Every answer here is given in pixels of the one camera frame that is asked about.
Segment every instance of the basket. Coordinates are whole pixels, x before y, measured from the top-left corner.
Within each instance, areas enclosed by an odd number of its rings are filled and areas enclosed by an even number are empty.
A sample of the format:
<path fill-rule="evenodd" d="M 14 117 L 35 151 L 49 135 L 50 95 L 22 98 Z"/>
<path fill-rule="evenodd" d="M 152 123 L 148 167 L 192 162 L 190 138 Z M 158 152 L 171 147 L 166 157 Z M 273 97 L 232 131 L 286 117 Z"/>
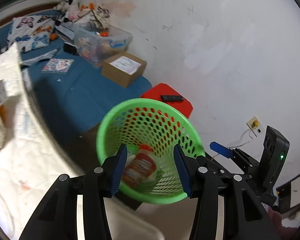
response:
<path fill-rule="evenodd" d="M 173 147 L 179 143 L 191 157 L 205 154 L 197 131 L 183 114 L 153 99 L 124 101 L 112 108 L 100 124 L 96 143 L 100 163 L 116 154 L 122 143 L 127 147 L 149 145 L 160 158 L 155 181 L 135 189 L 121 181 L 122 192 L 138 201 L 154 204 L 174 203 L 187 196 L 174 163 Z"/>

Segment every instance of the wall outlet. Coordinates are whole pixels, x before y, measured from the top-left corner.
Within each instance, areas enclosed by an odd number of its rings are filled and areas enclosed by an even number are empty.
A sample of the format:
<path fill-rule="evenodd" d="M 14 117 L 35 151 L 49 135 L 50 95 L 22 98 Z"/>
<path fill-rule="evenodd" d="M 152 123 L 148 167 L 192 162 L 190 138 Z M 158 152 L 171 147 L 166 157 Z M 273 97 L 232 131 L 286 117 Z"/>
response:
<path fill-rule="evenodd" d="M 258 137 L 265 131 L 261 122 L 255 116 L 247 122 L 247 125 L 256 137 Z"/>

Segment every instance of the colorful booklet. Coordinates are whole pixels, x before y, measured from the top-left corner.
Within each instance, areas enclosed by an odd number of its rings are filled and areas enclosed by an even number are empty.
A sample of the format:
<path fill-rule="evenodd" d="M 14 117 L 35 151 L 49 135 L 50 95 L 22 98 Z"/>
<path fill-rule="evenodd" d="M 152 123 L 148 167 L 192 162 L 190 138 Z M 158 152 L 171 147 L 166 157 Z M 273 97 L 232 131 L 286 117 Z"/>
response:
<path fill-rule="evenodd" d="M 51 73 L 67 73 L 73 62 L 73 59 L 52 58 L 41 71 Z"/>

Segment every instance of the metal screw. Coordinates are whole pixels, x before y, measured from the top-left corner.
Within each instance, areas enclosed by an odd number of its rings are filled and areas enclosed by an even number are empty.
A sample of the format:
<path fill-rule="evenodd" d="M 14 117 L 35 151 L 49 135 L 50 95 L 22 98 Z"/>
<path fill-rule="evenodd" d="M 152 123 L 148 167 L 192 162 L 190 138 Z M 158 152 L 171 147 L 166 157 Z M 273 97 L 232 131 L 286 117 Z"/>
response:
<path fill-rule="evenodd" d="M 206 173 L 208 171 L 208 169 L 206 167 L 199 167 L 198 171 L 201 173 Z"/>
<path fill-rule="evenodd" d="M 60 181 L 65 181 L 66 179 L 68 179 L 68 176 L 66 174 L 62 174 L 59 176 Z"/>
<path fill-rule="evenodd" d="M 94 173 L 102 173 L 103 172 L 103 168 L 96 167 L 93 171 L 94 171 Z"/>
<path fill-rule="evenodd" d="M 241 181 L 241 180 L 242 180 L 241 176 L 238 175 L 238 174 L 234 175 L 233 178 L 234 178 L 236 181 Z"/>

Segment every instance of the red stool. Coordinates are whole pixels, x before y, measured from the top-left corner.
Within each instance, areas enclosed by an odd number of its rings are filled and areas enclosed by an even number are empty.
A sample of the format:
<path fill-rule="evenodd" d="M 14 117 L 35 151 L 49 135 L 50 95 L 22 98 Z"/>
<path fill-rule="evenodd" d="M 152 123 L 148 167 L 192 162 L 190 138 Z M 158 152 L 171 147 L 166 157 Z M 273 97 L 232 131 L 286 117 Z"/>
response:
<path fill-rule="evenodd" d="M 147 92 L 145 92 L 141 96 L 141 98 L 155 99 L 155 100 L 162 102 L 161 97 L 160 97 L 161 95 L 181 96 L 172 87 L 168 86 L 167 84 L 160 83 L 160 84 L 156 85 L 155 87 L 149 89 Z M 185 98 L 183 98 L 182 102 L 165 102 L 165 103 L 174 107 L 175 109 L 177 109 L 186 118 L 189 118 L 189 116 L 193 110 L 191 103 Z"/>

